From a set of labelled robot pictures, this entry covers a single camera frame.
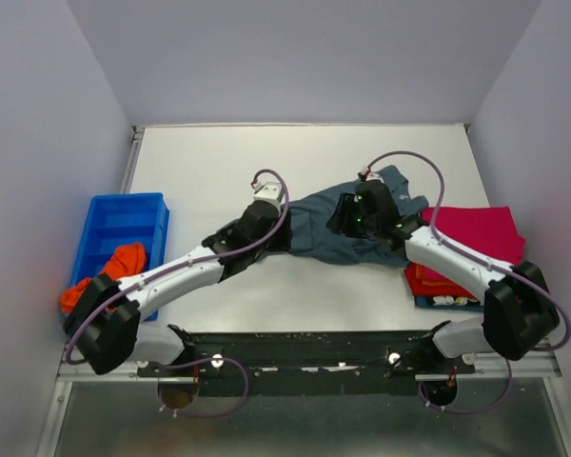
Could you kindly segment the teal grey t-shirt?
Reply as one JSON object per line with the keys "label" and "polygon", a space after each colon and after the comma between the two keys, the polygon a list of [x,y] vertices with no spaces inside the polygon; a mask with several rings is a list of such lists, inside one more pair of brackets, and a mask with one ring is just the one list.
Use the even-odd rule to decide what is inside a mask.
{"label": "teal grey t-shirt", "polygon": [[[377,177],[389,189],[400,215],[419,214],[429,207],[425,196],[410,195],[408,180],[397,167],[382,168]],[[355,193],[360,184],[359,180],[341,183],[290,202],[292,238],[288,253],[337,266],[376,264],[405,268],[407,261],[401,254],[384,251],[373,240],[335,234],[326,226],[340,196]]]}

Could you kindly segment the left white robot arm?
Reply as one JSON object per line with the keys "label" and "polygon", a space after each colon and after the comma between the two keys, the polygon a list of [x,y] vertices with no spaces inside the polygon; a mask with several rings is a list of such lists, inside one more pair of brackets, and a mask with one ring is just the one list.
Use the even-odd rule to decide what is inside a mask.
{"label": "left white robot arm", "polygon": [[185,374],[192,354],[184,331],[150,325],[149,315],[245,271],[267,251],[287,251],[290,240],[289,206],[255,201],[240,219],[172,262],[118,280],[105,273],[93,277],[63,325],[66,363],[89,364],[98,375],[124,362],[150,362],[172,376]]}

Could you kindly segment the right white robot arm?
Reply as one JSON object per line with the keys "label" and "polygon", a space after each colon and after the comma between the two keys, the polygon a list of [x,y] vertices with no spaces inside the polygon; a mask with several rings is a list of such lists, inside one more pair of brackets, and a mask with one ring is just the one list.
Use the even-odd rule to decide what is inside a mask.
{"label": "right white robot arm", "polygon": [[418,352],[429,372],[443,371],[466,353],[496,352],[518,361],[561,322],[537,266],[515,266],[483,255],[441,234],[417,214],[401,215],[390,190],[378,180],[342,194],[326,226],[335,234],[375,241],[387,252],[431,268],[480,302],[481,317],[432,329],[430,343]]}

